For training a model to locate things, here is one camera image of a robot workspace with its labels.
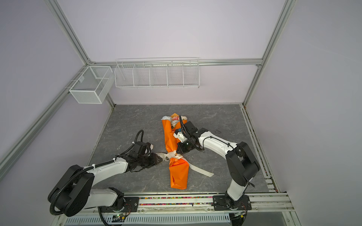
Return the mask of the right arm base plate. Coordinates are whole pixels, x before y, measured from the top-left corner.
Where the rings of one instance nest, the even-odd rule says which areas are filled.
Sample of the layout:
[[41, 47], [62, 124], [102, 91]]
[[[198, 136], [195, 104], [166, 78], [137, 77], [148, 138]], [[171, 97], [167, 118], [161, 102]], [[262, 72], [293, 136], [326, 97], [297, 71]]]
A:
[[215, 211], [248, 211], [252, 209], [250, 198], [246, 194], [236, 201], [227, 194], [214, 195], [212, 206], [214, 206]]

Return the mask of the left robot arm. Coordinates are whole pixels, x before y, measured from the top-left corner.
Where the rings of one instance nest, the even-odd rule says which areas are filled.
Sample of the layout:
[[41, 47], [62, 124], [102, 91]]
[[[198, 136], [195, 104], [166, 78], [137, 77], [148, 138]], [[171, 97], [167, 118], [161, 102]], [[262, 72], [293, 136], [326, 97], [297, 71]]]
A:
[[109, 161], [69, 167], [48, 195], [50, 214], [72, 217], [84, 209], [102, 207], [114, 212], [131, 212], [133, 206], [123, 192], [114, 187], [95, 189], [94, 186], [115, 175], [139, 172], [163, 161], [152, 152], [153, 145], [143, 141], [143, 136], [144, 130], [138, 131], [132, 145]]

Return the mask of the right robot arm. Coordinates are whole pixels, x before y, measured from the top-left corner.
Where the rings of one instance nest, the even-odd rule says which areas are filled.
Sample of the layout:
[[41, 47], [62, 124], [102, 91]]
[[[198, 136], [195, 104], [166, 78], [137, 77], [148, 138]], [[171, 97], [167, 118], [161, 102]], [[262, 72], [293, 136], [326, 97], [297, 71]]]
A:
[[224, 196], [214, 196], [213, 206], [217, 211], [251, 209], [245, 191], [248, 186], [253, 186], [251, 181], [261, 167], [247, 143], [227, 141], [204, 128], [197, 129], [190, 121], [182, 123], [174, 136], [180, 140], [176, 150], [180, 155], [193, 149], [209, 149], [226, 160], [232, 180]]

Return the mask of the orange wrapping paper sheet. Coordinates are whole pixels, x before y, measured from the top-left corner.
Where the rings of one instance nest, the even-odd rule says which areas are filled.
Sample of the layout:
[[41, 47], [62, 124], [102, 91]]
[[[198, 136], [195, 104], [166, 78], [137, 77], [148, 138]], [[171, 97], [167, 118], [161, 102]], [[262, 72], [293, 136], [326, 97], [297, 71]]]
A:
[[181, 127], [180, 121], [175, 127], [171, 125], [171, 121], [162, 121], [165, 138], [165, 148], [169, 153], [169, 171], [170, 171], [170, 186], [171, 188], [184, 190], [187, 188], [189, 164], [182, 157], [177, 157], [177, 144], [180, 142], [173, 134], [176, 129]]

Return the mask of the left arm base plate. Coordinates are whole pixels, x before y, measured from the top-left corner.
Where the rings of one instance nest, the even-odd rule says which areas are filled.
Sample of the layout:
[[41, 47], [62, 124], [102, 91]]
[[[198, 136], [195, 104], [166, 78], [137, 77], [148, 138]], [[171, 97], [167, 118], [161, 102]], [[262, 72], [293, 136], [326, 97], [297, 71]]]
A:
[[136, 196], [124, 197], [122, 200], [117, 200], [116, 204], [112, 206], [101, 206], [100, 210], [102, 213], [136, 212], [139, 206], [139, 200], [140, 198]]

